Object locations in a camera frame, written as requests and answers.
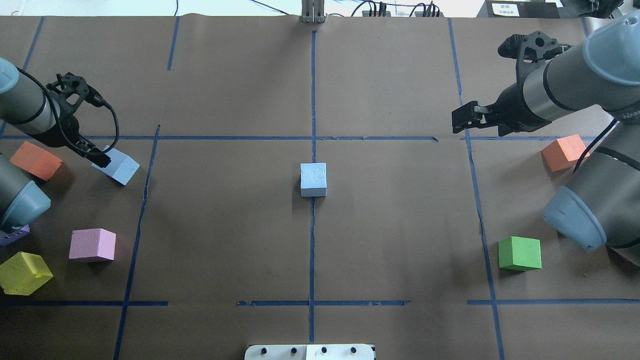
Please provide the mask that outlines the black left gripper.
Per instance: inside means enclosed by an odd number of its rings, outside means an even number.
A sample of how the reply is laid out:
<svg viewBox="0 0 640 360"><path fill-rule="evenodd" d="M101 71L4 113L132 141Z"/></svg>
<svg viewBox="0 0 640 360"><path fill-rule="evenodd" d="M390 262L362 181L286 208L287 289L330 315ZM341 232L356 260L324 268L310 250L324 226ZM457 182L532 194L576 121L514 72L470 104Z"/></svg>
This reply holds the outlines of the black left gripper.
<svg viewBox="0 0 640 360"><path fill-rule="evenodd" d="M67 147L72 144L80 150L80 155L87 158L94 166L106 168L112 159L105 151L98 149L91 141L80 134L78 119L74 116L83 102L96 104L96 90L87 84L82 76L68 72L57 74L56 82L46 85L47 94L56 108L58 123L46 135L45 144L52 148Z"/></svg>

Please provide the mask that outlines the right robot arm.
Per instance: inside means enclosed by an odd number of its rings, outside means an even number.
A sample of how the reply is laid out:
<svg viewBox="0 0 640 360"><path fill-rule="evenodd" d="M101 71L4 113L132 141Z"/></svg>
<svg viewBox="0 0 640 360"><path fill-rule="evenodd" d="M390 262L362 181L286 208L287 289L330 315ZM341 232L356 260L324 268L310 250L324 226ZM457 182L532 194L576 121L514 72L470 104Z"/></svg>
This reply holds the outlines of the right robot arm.
<svg viewBox="0 0 640 360"><path fill-rule="evenodd" d="M588 251L639 254L639 11L579 41L577 20L454 25L470 139L489 198L515 226Z"/></svg>

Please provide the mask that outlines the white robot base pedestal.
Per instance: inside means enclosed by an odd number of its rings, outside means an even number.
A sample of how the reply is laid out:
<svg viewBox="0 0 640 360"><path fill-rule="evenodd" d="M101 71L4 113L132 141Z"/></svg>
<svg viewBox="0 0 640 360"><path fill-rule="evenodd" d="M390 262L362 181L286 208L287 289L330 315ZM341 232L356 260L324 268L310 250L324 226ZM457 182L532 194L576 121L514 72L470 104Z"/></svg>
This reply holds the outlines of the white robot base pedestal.
<svg viewBox="0 0 640 360"><path fill-rule="evenodd" d="M375 360L375 346L346 344L254 344L247 347L245 360Z"/></svg>

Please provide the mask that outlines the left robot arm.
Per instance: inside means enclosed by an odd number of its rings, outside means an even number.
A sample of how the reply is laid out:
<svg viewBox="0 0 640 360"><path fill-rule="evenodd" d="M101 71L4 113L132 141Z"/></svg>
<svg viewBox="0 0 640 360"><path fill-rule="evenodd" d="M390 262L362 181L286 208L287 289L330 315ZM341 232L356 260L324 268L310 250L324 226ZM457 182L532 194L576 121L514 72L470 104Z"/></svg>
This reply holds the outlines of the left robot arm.
<svg viewBox="0 0 640 360"><path fill-rule="evenodd" d="M109 166L108 150L80 134L74 114L84 102L113 107L84 77L57 74L55 82L43 85L6 59L0 60L0 93L1 121L42 144L25 142L11 157L1 157L1 232L12 235L51 206L35 178L50 180L62 161L46 147L66 147L95 166Z"/></svg>

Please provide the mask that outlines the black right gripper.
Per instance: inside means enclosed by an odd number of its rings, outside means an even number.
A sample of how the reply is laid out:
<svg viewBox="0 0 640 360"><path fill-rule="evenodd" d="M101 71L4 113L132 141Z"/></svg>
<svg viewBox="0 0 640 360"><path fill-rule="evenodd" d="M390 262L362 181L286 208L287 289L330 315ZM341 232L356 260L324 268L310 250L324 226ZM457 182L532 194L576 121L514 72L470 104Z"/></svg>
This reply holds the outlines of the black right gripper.
<svg viewBox="0 0 640 360"><path fill-rule="evenodd" d="M528 35L512 34L498 46L498 54L515 59L516 82L498 96L494 104L470 101L451 112L452 133L498 126L498 136L534 132L573 112L551 94L546 70L552 59L572 46L560 43L539 30Z"/></svg>

